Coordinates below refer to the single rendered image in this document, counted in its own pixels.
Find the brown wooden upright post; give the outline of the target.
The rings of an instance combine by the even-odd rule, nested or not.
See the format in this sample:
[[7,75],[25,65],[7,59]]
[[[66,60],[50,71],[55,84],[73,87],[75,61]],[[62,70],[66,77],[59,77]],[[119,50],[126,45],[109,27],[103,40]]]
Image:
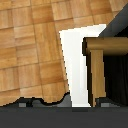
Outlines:
[[96,98],[105,97],[105,77],[102,50],[91,50],[91,87],[92,87],[92,106],[96,105]]

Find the white flat panel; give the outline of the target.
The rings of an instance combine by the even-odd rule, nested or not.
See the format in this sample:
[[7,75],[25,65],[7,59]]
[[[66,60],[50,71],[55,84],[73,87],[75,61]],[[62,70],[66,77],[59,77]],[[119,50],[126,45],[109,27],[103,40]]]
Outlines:
[[82,53],[82,42],[84,37],[98,37],[105,28],[105,24],[98,24],[59,32],[72,107],[90,107],[86,57]]

